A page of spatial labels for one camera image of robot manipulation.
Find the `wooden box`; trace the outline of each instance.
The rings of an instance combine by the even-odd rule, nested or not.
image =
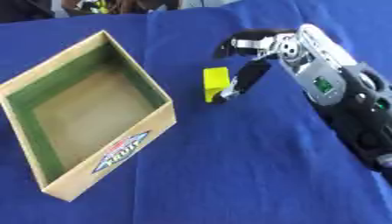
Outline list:
[[[5,82],[42,192],[72,201],[175,122],[171,98],[105,31]]]

